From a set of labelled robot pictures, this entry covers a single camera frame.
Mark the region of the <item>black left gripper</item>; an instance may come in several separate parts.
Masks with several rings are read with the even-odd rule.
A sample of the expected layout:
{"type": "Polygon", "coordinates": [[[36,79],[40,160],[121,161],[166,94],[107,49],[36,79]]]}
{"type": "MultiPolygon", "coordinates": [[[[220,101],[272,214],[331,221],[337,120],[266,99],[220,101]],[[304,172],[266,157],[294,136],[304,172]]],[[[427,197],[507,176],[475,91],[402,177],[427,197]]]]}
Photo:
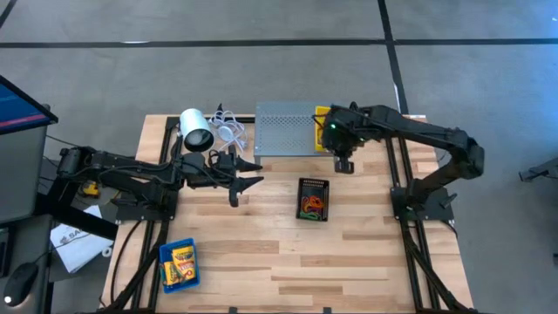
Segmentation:
{"type": "Polygon", "coordinates": [[[245,161],[235,152],[211,151],[209,162],[200,153],[182,156],[182,178],[190,188],[221,187],[228,189],[229,204],[239,206],[238,194],[263,181],[262,176],[242,178],[239,172],[260,171],[262,166],[245,161]]]}

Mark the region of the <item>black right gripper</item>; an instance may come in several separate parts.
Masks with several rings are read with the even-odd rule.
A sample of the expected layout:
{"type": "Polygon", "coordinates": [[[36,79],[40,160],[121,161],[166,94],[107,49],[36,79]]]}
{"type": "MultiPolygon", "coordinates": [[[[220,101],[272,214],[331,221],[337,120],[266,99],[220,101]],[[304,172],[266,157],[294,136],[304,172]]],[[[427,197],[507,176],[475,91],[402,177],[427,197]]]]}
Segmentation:
{"type": "Polygon", "coordinates": [[[361,128],[367,113],[358,106],[331,106],[324,116],[321,145],[335,155],[335,172],[353,174],[352,153],[364,144],[357,129],[361,128]]]}

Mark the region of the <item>yellow plastic basket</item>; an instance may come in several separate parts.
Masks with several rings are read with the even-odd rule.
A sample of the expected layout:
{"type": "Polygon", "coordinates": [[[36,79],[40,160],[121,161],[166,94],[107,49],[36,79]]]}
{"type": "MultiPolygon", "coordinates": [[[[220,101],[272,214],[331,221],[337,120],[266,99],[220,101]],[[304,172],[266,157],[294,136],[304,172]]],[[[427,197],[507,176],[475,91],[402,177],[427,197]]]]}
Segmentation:
{"type": "Polygon", "coordinates": [[[329,106],[317,106],[315,108],[315,113],[312,116],[314,120],[314,133],[315,133],[315,151],[322,153],[325,152],[326,149],[323,147],[322,142],[322,135],[323,135],[323,124],[325,122],[325,117],[327,113],[330,111],[329,106]]]}

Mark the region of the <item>black plastic basket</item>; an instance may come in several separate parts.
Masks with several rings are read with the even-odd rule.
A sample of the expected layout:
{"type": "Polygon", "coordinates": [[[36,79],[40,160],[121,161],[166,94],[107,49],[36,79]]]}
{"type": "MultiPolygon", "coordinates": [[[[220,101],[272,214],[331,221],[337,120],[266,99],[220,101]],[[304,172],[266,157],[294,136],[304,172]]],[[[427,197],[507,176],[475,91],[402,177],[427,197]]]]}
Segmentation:
{"type": "Polygon", "coordinates": [[[302,198],[304,196],[317,196],[323,201],[323,209],[321,211],[311,211],[318,212],[322,216],[321,221],[308,220],[313,222],[327,222],[329,220],[329,194],[330,194],[330,183],[325,180],[312,179],[312,178],[300,178],[298,181],[298,191],[297,191],[297,208],[296,208],[296,218],[300,218],[300,213],[302,209],[302,198]]]}

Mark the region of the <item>blue plastic basket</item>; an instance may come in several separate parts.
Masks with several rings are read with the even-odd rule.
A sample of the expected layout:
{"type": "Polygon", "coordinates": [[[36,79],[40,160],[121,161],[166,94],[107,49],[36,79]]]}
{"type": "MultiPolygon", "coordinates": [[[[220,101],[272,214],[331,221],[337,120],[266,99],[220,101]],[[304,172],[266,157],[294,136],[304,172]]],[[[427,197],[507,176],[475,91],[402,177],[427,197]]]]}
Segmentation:
{"type": "Polygon", "coordinates": [[[196,252],[195,242],[194,242],[193,238],[187,238],[187,239],[180,240],[180,241],[177,241],[177,242],[170,242],[170,243],[167,243],[167,244],[164,244],[164,245],[160,246],[160,248],[159,248],[159,258],[160,258],[159,269],[160,269],[161,281],[162,281],[163,291],[166,294],[171,294],[171,293],[174,293],[174,292],[177,292],[177,291],[190,289],[190,288],[193,288],[193,287],[200,284],[201,275],[200,275],[200,271],[199,271],[199,264],[198,264],[198,261],[197,261],[197,252],[196,252]],[[177,248],[181,248],[181,247],[186,247],[186,246],[193,246],[194,247],[195,262],[196,262],[196,277],[193,280],[189,280],[189,281],[182,281],[181,280],[180,283],[177,283],[175,285],[171,285],[171,286],[164,285],[163,284],[163,281],[164,281],[163,263],[164,262],[174,262],[173,258],[172,258],[172,250],[177,249],[177,248]]]}

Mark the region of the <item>white desk lamp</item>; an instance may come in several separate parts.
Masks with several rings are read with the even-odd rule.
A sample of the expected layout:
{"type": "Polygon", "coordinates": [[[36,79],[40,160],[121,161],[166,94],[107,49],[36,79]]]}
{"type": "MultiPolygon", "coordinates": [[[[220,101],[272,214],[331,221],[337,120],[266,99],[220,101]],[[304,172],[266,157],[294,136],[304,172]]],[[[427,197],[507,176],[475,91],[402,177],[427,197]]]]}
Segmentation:
{"type": "Polygon", "coordinates": [[[189,108],[180,115],[180,135],[184,147],[191,152],[206,152],[214,145],[214,134],[203,113],[189,108]]]}

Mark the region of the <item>grey perforated metal riser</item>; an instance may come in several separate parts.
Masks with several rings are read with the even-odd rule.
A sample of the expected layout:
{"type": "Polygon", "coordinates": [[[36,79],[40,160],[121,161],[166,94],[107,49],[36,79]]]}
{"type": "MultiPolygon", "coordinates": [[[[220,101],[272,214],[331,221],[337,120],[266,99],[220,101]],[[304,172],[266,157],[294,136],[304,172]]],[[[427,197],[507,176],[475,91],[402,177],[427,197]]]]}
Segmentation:
{"type": "Polygon", "coordinates": [[[315,149],[313,116],[318,102],[269,101],[256,104],[254,159],[261,165],[267,157],[328,157],[315,149]]]}

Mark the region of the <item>white paper booklet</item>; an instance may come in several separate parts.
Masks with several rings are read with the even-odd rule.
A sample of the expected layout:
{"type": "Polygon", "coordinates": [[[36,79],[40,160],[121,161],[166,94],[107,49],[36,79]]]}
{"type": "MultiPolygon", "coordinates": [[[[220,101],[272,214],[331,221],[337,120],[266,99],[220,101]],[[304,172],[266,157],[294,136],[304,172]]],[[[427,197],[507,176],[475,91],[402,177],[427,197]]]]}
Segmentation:
{"type": "Polygon", "coordinates": [[[98,255],[110,257],[114,240],[59,223],[50,233],[51,244],[65,269],[75,273],[98,255]]]}

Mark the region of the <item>grey computer case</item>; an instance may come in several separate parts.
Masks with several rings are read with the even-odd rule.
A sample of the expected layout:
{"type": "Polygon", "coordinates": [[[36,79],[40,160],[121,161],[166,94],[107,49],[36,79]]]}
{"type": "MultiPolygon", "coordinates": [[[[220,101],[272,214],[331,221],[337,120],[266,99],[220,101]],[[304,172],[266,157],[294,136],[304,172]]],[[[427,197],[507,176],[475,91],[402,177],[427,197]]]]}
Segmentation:
{"type": "Polygon", "coordinates": [[[32,216],[46,126],[0,135],[0,225],[32,216]]]}

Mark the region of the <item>computer monitor blue screen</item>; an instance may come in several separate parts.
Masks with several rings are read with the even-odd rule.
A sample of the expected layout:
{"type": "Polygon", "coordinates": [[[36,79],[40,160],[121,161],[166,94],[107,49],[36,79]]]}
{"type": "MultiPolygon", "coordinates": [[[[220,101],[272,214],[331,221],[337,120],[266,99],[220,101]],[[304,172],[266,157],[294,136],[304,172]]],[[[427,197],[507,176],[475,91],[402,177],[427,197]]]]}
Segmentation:
{"type": "Polygon", "coordinates": [[[58,123],[58,117],[0,75],[0,135],[58,123]]]}

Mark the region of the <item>black computer mouse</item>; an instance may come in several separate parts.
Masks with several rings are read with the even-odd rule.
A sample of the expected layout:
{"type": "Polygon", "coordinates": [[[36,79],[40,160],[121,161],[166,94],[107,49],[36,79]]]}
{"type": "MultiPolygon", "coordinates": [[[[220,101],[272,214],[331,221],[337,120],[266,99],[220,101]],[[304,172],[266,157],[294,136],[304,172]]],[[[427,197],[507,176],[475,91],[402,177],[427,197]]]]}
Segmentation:
{"type": "Polygon", "coordinates": [[[22,263],[10,275],[3,289],[3,301],[9,307],[20,305],[30,294],[38,273],[35,263],[22,263]]]}

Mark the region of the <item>black aluminium table frame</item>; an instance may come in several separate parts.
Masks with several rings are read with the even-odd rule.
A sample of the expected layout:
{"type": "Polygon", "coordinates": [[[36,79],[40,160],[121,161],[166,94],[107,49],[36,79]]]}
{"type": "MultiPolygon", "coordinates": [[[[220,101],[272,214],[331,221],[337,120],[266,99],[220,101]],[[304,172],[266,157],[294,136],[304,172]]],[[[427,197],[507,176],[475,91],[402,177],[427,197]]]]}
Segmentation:
{"type": "MultiPolygon", "coordinates": [[[[425,244],[425,230],[416,226],[418,235],[411,235],[408,222],[420,220],[420,211],[427,201],[444,192],[445,186],[457,179],[471,180],[484,172],[483,148],[465,131],[444,128],[407,119],[387,108],[366,109],[357,113],[341,107],[330,110],[322,125],[323,143],[335,157],[335,170],[351,174],[352,153],[368,140],[384,141],[394,187],[390,197],[394,217],[400,223],[405,262],[409,270],[415,311],[418,314],[478,314],[460,303],[443,284],[430,262],[425,244]],[[445,149],[452,158],[443,167],[423,179],[408,178],[407,186],[399,186],[397,162],[392,140],[411,140],[431,147],[445,149]]],[[[126,287],[110,295],[111,302],[95,314],[156,314],[158,285],[162,279],[164,255],[169,229],[178,222],[170,215],[160,222],[149,222],[139,256],[138,268],[126,287]]]]}

